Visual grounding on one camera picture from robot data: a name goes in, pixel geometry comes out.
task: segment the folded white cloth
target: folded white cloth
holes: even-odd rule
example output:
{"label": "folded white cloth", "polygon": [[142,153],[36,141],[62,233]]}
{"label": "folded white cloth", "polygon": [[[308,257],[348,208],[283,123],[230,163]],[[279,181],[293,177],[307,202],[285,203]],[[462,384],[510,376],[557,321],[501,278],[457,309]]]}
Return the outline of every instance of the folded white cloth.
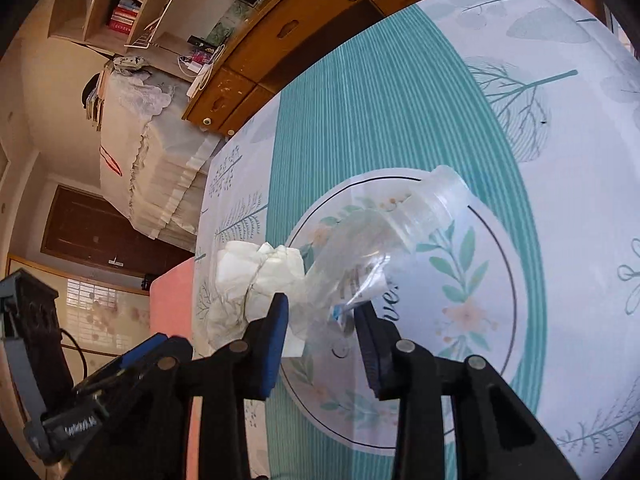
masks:
{"label": "folded white cloth", "polygon": [[[305,277],[297,249],[229,241],[212,260],[215,291],[207,313],[207,339],[220,348],[242,337],[247,325],[266,316],[274,293],[297,294]],[[300,357],[305,343],[287,327],[283,357]]]}

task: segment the plastic bottle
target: plastic bottle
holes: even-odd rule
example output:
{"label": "plastic bottle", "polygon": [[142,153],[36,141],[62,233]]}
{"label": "plastic bottle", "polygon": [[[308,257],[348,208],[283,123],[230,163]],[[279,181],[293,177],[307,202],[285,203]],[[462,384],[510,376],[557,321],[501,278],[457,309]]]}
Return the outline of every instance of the plastic bottle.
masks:
{"label": "plastic bottle", "polygon": [[291,305],[289,323],[298,337],[306,339],[311,323],[325,322],[335,331],[342,314],[383,294],[390,270],[401,270],[416,245],[447,228],[471,197],[449,166],[438,166],[410,192],[393,211],[354,211],[332,229]]}

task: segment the stack of books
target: stack of books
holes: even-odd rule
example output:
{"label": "stack of books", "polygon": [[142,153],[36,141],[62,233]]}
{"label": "stack of books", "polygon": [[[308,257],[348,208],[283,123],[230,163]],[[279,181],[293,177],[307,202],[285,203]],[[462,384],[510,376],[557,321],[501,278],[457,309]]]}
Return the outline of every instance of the stack of books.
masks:
{"label": "stack of books", "polygon": [[120,0],[111,13],[109,28],[128,35],[139,12],[140,3],[137,0]]}

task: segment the wooden desk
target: wooden desk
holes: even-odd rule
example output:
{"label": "wooden desk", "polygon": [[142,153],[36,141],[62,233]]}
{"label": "wooden desk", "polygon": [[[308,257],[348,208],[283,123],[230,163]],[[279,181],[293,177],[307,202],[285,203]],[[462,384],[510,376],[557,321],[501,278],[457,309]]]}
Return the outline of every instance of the wooden desk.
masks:
{"label": "wooden desk", "polygon": [[313,63],[420,0],[264,0],[236,30],[183,119],[233,135]]}

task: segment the black cable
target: black cable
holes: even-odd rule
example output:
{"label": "black cable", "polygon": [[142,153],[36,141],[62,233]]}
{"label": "black cable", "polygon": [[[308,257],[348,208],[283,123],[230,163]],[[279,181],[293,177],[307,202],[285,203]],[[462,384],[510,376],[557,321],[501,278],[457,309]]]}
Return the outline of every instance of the black cable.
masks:
{"label": "black cable", "polygon": [[82,368],[84,369],[84,377],[83,377],[83,379],[86,379],[88,369],[86,367],[86,359],[84,358],[84,352],[82,352],[82,349],[80,348],[80,345],[76,342],[74,337],[69,332],[67,332],[64,328],[60,328],[60,332],[62,332],[69,339],[71,339],[71,342],[74,344],[74,346],[78,350],[78,352],[80,354],[80,358],[82,359]]}

